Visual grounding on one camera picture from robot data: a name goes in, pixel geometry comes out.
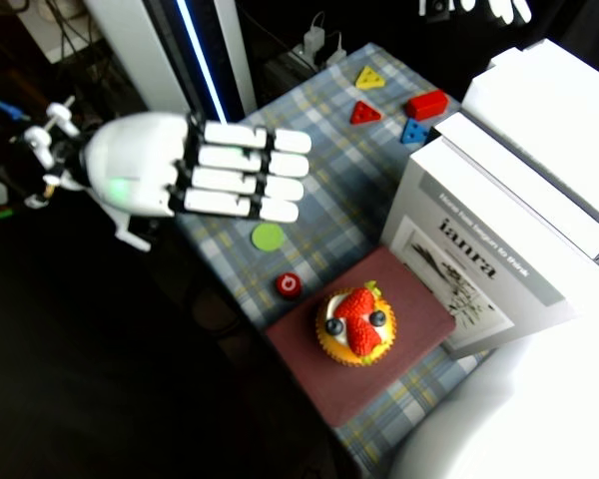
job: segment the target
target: led light strip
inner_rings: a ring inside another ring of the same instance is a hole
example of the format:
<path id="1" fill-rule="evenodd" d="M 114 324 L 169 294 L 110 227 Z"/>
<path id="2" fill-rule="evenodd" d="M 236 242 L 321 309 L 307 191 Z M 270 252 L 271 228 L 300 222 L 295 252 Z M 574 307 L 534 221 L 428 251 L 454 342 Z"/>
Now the led light strip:
<path id="1" fill-rule="evenodd" d="M 191 45 L 193 46 L 193 50 L 196 52 L 196 57 L 198 57 L 198 63 L 200 64 L 200 68 L 202 69 L 202 74 L 204 75 L 204 79 L 207 82 L 209 93 L 211 93 L 211 99 L 213 100 L 213 104 L 216 107 L 216 112 L 218 112 L 218 118 L 222 123 L 226 123 L 227 117 L 225 116 L 224 110 L 222 109 L 222 104 L 220 103 L 220 98 L 218 97 L 216 86 L 213 83 L 213 78 L 211 77 L 211 71 L 209 71 L 209 66 L 207 65 L 207 59 L 205 58 L 204 53 L 202 52 L 202 45 L 200 44 L 200 40 L 198 39 L 196 29 L 193 26 L 193 16 L 189 11 L 189 7 L 187 7 L 186 0 L 177 0 L 177 4 L 178 9 L 180 10 L 180 15 L 182 15 L 182 19 L 184 20 L 184 26 L 186 27 L 187 33 L 189 34 Z"/>

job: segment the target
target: checkered fabric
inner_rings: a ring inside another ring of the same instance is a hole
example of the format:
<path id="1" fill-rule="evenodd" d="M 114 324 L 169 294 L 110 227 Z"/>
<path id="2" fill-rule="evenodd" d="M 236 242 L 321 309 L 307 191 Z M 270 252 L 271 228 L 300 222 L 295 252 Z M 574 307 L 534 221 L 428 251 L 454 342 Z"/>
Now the checkered fabric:
<path id="1" fill-rule="evenodd" d="M 362 91 L 354 81 L 364 66 L 386 86 Z M 406 159 L 419 144 L 399 139 L 403 105 L 434 87 L 381 48 L 368 44 L 244 120 L 247 125 L 308 133 L 310 174 L 303 180 L 299 220 L 283 225 L 281 249 L 262 252 L 251 243 L 253 221 L 179 215 L 178 225 L 245 315 L 266 328 L 294 306 L 277 294 L 275 278 L 293 271 L 303 294 L 318 291 L 367 255 L 379 242 Z M 363 100 L 382 113 L 379 122 L 353 126 L 352 108 Z M 454 100 L 441 121 L 458 110 Z M 436 348 L 336 434 L 365 475 L 380 474 L 395 444 L 481 356 L 453 361 Z"/>

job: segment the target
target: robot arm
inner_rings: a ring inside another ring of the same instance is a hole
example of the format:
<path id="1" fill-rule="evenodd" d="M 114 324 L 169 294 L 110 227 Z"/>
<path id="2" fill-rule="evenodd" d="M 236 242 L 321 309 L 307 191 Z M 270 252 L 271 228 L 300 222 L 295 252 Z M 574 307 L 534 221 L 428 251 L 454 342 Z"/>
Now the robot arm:
<path id="1" fill-rule="evenodd" d="M 48 113 L 75 143 L 79 134 L 63 109 L 54 104 Z M 302 132 L 141 113 L 100 128 L 79 149 L 82 172 L 60 168 L 65 163 L 54 158 L 44 133 L 31 127 L 25 140 L 47 170 L 45 182 L 71 190 L 81 184 L 115 222 L 116 236 L 141 250 L 151 246 L 129 232 L 132 216 L 192 212 L 280 223 L 299 216 L 294 202 L 303 196 L 299 179 L 308 173 L 310 150 Z"/>

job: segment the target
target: green circle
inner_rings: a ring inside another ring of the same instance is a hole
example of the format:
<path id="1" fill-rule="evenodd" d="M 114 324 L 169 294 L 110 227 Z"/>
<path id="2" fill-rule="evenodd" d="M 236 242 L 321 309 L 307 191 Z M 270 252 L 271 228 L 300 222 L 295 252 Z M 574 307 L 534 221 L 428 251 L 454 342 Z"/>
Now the green circle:
<path id="1" fill-rule="evenodd" d="M 253 230 L 251 240 L 257 249 L 275 251 L 284 244 L 284 230 L 279 225 L 264 223 Z"/>

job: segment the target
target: maroon tray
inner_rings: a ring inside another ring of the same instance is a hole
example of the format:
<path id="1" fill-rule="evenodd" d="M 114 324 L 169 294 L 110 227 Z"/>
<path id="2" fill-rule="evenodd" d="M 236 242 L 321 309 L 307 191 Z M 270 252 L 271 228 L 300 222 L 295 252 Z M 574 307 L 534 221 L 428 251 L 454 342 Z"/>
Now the maroon tray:
<path id="1" fill-rule="evenodd" d="M 397 318 L 388 354 L 366 367 L 331 359 L 315 334 L 321 302 L 333 291 L 375 279 Z M 384 246 L 314 294 L 267 330 L 267 336 L 323 419 L 340 426 L 415 365 L 454 329 L 454 320 L 426 287 Z"/>

